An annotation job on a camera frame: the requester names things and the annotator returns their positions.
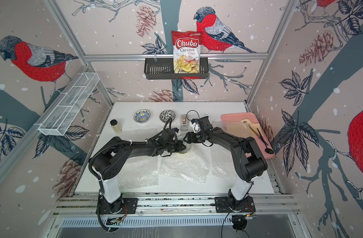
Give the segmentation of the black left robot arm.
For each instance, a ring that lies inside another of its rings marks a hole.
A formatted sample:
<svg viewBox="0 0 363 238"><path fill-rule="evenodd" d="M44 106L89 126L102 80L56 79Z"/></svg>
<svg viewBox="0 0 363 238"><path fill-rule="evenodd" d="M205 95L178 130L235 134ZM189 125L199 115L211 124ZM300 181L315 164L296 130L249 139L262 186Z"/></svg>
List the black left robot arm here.
<svg viewBox="0 0 363 238"><path fill-rule="evenodd" d="M127 141L116 136L105 144L88 162L88 169L100 185L100 194L108 204L121 204L122 193L119 188L118 174L126 161L134 157L168 157L173 153L186 150L186 146L176 136L161 137L145 141Z"/></svg>

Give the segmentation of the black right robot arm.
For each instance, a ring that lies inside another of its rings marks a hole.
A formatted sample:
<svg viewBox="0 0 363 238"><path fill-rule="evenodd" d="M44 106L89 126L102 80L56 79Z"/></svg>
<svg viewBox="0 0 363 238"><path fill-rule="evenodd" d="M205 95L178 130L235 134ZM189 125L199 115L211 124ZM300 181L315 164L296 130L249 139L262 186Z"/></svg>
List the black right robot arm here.
<svg viewBox="0 0 363 238"><path fill-rule="evenodd" d="M234 185L228 192L229 206L233 210L240 210L246 203L249 191L254 185L254 179L267 170L267 162L252 137L242 138L231 135L219 127L197 133L187 133L183 141L196 144L208 141L219 145L231 152L232 161L237 177Z"/></svg>

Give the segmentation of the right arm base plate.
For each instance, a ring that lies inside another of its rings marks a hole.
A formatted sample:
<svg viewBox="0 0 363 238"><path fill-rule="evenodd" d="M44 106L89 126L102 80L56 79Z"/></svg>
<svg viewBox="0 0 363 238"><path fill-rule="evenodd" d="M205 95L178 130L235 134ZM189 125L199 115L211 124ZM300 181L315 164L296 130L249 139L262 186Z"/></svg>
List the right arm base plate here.
<svg viewBox="0 0 363 238"><path fill-rule="evenodd" d="M214 204L217 213L229 213L230 211L254 213L256 211L254 200L251 196L247 196L240 201L231 197L215 197Z"/></svg>

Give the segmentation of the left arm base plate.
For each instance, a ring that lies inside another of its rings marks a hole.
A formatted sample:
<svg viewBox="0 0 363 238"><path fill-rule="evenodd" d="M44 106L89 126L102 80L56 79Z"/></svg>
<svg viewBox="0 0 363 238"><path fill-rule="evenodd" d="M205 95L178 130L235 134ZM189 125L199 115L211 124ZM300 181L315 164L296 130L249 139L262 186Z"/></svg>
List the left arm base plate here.
<svg viewBox="0 0 363 238"><path fill-rule="evenodd" d="M135 214L138 204L137 198L119 198L114 203L110 204L104 197L97 201L97 208L100 215L113 214Z"/></svg>

